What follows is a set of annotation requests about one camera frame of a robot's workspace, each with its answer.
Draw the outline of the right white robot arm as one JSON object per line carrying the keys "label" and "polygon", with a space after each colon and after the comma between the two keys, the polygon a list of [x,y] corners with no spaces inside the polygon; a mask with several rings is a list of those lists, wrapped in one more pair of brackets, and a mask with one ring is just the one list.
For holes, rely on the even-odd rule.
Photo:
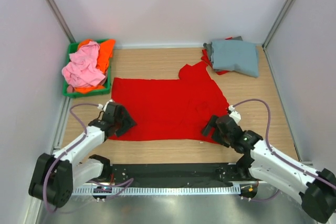
{"label": "right white robot arm", "polygon": [[242,156],[236,163],[238,177],[263,180],[297,201],[304,212],[319,223],[335,213],[335,174],[318,171],[272,147],[262,136],[242,130],[229,115],[213,115],[202,129],[204,136]]}

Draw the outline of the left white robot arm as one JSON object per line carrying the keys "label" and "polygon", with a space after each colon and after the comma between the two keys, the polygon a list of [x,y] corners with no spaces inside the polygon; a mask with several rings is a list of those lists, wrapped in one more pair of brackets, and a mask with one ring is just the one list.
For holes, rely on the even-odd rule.
{"label": "left white robot arm", "polygon": [[112,136],[120,137],[136,126],[127,109],[113,100],[98,104],[97,118],[83,126],[83,132],[70,144],[52,154],[43,153],[36,161],[28,194],[44,201],[46,206],[63,207],[72,192],[95,180],[106,182],[112,174],[108,158],[91,155],[82,160]]}

